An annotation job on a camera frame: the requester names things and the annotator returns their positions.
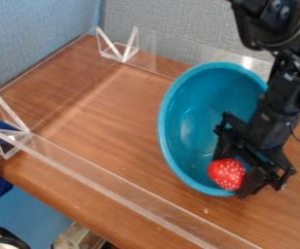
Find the blue wall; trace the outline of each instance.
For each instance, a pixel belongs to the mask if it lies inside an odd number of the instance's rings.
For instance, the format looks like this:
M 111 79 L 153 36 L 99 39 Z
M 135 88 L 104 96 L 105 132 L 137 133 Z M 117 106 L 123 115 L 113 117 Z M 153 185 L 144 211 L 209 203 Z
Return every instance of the blue wall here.
M 0 0 L 0 85 L 99 23 L 97 0 Z M 72 221 L 21 189 L 0 199 L 0 227 L 50 248 Z

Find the acrylic bracket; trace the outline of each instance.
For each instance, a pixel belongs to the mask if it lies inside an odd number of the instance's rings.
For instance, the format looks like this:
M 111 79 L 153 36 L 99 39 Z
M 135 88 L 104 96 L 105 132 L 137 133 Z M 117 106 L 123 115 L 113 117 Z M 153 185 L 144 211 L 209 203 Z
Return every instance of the acrylic bracket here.
M 111 58 L 119 62 L 127 63 L 135 55 L 139 53 L 139 28 L 135 26 L 133 31 L 127 44 L 113 43 L 109 36 L 105 34 L 101 27 L 97 27 L 97 37 L 99 37 L 99 48 L 100 53 L 104 57 Z M 109 46 L 107 49 L 103 49 L 101 40 L 105 41 Z

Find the blue bowl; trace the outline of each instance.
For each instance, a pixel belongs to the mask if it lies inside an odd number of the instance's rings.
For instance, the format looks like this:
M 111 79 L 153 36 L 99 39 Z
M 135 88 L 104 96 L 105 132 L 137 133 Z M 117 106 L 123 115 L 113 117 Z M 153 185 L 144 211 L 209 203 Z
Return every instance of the blue bowl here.
M 208 176 L 219 141 L 215 129 L 224 112 L 250 121 L 267 87 L 240 65 L 208 63 L 188 70 L 167 93 L 159 120 L 163 152 L 179 178 L 204 194 L 235 195 Z

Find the clear acrylic barrier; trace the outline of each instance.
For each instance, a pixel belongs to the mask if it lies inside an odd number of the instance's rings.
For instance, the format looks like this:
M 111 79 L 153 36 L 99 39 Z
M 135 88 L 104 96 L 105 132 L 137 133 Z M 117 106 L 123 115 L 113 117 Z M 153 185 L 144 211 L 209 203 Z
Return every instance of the clear acrylic barrier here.
M 181 236 L 191 247 L 260 248 L 168 200 L 155 191 L 156 186 L 147 186 L 143 177 L 125 177 L 125 168 L 140 170 L 133 168 L 137 157 L 161 155 L 156 138 L 161 100 L 173 79 L 192 65 L 180 57 L 175 59 L 181 62 L 173 63 L 165 57 L 169 54 L 159 34 L 140 30 L 140 52 L 127 62 L 132 67 L 123 68 L 101 56 L 97 42 L 104 50 L 109 47 L 95 34 L 92 30 L 0 90 L 5 120 L 22 130 L 20 135 L 0 130 L 0 139 Z M 179 43 L 180 48 L 188 46 L 189 40 Z M 193 42 L 193 46 L 200 59 L 191 63 L 236 62 L 268 79 L 270 62 L 201 43 Z M 148 72 L 136 72 L 133 67 Z M 172 177 L 161 160 L 148 166 L 155 167 L 153 178 L 156 170 Z

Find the strawberry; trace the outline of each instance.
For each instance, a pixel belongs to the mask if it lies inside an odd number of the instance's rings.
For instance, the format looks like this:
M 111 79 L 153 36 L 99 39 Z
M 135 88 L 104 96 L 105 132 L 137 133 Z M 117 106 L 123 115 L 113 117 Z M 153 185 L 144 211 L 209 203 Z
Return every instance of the strawberry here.
M 236 191 L 243 183 L 246 167 L 236 159 L 215 160 L 208 168 L 211 179 L 229 191 Z

